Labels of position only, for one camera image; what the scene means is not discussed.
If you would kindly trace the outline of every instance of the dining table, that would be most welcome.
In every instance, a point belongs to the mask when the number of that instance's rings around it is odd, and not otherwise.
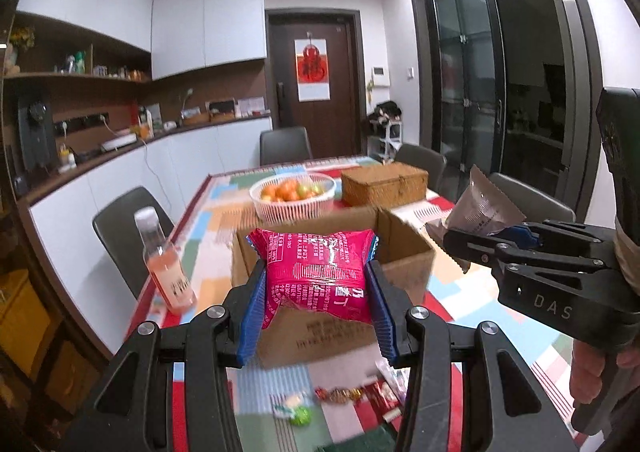
[[[211,305],[222,304],[231,288],[232,240],[238,229],[260,225],[249,188],[264,178],[290,173],[322,173],[334,178],[333,209],[347,208],[342,201],[343,170],[378,162],[363,156],[340,157],[301,164],[260,167],[207,177],[175,225],[171,239],[177,246],[182,267],[190,279],[197,302],[183,315],[170,313],[155,284],[149,278],[132,315],[129,332],[145,320],[159,327],[186,324]],[[498,303],[498,286],[487,267],[472,264],[463,273],[457,263],[428,236],[424,225],[445,218],[454,205],[428,190],[422,201],[392,212],[410,223],[432,245],[435,259],[422,304],[447,322],[476,327],[491,320],[500,326],[545,388],[553,405],[567,424],[573,398],[569,393],[572,339],[551,327]],[[315,404],[311,423],[294,426],[276,417],[274,406],[287,396],[313,393],[316,388],[358,387],[376,374],[380,360],[377,344],[318,362],[264,369],[254,357],[242,369],[227,369],[229,392],[238,432],[245,452],[315,452],[318,447],[338,443],[379,425],[369,403]],[[452,364],[449,452],[460,450],[462,434],[462,368]],[[184,411],[184,364],[174,365],[172,395],[174,448],[188,450]]]

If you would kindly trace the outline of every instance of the pink liquid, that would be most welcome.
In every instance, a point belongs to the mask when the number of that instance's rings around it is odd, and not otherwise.
[[[196,297],[175,248],[168,247],[161,255],[149,257],[146,267],[171,313],[181,315],[193,307]]]

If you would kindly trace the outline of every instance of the white plastic basket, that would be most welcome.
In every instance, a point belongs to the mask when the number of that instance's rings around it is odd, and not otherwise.
[[[326,192],[321,196],[288,203],[271,203],[260,199],[260,193],[264,187],[279,186],[287,179],[295,179],[305,186],[318,184]],[[310,219],[323,215],[331,209],[331,203],[335,196],[335,181],[324,174],[278,174],[255,183],[249,189],[249,195],[254,202],[255,212],[265,223],[279,224],[298,219]]]

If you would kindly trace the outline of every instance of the woven basket with lid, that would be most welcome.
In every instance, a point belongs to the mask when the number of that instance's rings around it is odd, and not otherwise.
[[[396,162],[344,170],[342,199],[352,207],[407,205],[426,197],[428,177],[425,170]]]

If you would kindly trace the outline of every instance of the hanging decoration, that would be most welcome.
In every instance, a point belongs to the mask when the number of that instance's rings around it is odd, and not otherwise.
[[[326,40],[305,38],[294,40],[296,47],[296,73],[298,101],[331,99],[329,90],[329,62]]]

